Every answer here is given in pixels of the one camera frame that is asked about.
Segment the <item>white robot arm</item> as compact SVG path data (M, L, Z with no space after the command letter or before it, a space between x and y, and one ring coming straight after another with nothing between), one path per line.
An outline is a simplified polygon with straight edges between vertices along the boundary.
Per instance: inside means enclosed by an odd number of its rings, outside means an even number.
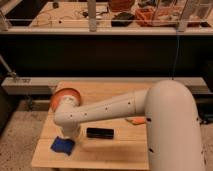
M89 105L79 91L63 88L51 97L54 122L75 139L85 122L143 115L151 171L206 171L196 102L180 82L163 80Z

